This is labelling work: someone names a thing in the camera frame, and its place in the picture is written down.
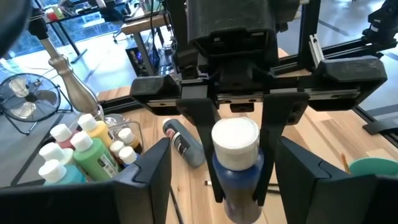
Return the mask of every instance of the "green bowl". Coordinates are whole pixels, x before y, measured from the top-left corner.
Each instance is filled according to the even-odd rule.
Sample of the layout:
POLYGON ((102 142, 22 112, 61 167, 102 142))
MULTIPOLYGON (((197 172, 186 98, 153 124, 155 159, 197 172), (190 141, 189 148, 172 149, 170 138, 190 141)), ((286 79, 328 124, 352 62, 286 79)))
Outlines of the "green bowl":
POLYGON ((398 175, 398 162, 389 159, 367 157, 358 159, 349 165, 349 171, 353 175, 398 175))

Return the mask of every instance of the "pink paint bottle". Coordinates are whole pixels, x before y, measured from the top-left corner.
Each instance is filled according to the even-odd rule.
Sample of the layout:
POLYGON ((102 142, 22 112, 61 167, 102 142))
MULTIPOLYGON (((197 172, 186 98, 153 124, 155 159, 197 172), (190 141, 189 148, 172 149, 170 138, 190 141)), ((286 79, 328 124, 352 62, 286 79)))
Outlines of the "pink paint bottle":
POLYGON ((75 149, 75 147, 70 143, 70 140, 77 132, 78 131, 70 131, 65 124, 58 124, 51 129, 50 134, 62 149, 75 149))

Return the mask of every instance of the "yellow paint bottle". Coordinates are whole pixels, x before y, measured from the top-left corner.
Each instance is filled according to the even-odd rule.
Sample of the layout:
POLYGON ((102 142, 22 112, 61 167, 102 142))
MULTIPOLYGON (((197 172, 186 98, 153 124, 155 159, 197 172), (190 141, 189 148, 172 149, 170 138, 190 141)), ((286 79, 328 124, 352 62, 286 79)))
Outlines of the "yellow paint bottle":
POLYGON ((82 130, 87 132, 90 138, 99 138, 109 150, 112 145, 112 139, 109 135, 108 125, 104 121, 96 121, 91 114, 84 114, 77 123, 82 130))

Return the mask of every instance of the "paint bottle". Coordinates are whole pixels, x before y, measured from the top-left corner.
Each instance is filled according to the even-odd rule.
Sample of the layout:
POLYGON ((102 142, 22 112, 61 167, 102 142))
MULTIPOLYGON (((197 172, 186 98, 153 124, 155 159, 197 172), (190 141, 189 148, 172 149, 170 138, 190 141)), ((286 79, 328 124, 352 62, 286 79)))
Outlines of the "paint bottle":
POLYGON ((119 157, 119 152, 122 148, 126 147, 122 141, 115 141, 112 143, 109 150, 111 151, 112 156, 116 159, 119 165, 124 166, 124 162, 119 157))
POLYGON ((138 154, 142 153, 142 145, 136 135, 129 128, 123 128, 118 132, 118 136, 126 146, 131 146, 138 154))
POLYGON ((56 159, 49 160, 39 169, 44 185, 85 183, 86 177, 74 165, 62 165, 56 159))
POLYGON ((56 140, 62 149, 75 149, 70 140, 78 131, 70 131, 65 124, 58 124, 50 130, 51 136, 56 140))
POLYGON ((90 138, 99 138, 107 149, 111 147, 112 139, 109 135, 108 125, 104 121, 96 121, 91 114, 82 115, 77 123, 90 138))
POLYGON ((225 193, 224 209, 234 223, 254 223, 261 207, 252 199, 264 156, 259 150, 259 128, 249 118, 219 120, 211 130, 215 147, 213 166, 225 193))
POLYGON ((73 158, 73 149, 61 149, 61 147, 54 142, 50 142, 43 146, 39 151, 39 155, 46 161, 56 159, 60 161, 62 165, 76 164, 73 158))
POLYGON ((126 146, 120 150, 119 157, 123 160, 124 166, 127 167, 135 162, 139 158, 139 155, 132 149, 131 146, 126 146))
POLYGON ((164 119, 163 132, 171 139, 174 148, 191 167, 199 167, 206 161, 203 146, 189 133, 179 120, 164 119))
POLYGON ((119 165, 100 139, 91 139, 82 131, 75 134, 70 142, 76 148, 73 158, 93 180, 109 180, 120 171, 119 165))

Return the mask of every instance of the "pencil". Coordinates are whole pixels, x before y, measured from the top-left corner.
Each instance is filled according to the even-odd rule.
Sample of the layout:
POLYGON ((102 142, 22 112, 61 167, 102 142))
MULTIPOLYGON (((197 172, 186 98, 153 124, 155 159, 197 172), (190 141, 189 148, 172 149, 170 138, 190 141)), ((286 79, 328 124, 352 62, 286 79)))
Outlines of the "pencil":
POLYGON ((343 162, 344 170, 346 171, 346 173, 350 174, 351 172, 349 171, 346 155, 344 155, 344 153, 341 153, 341 161, 343 162))

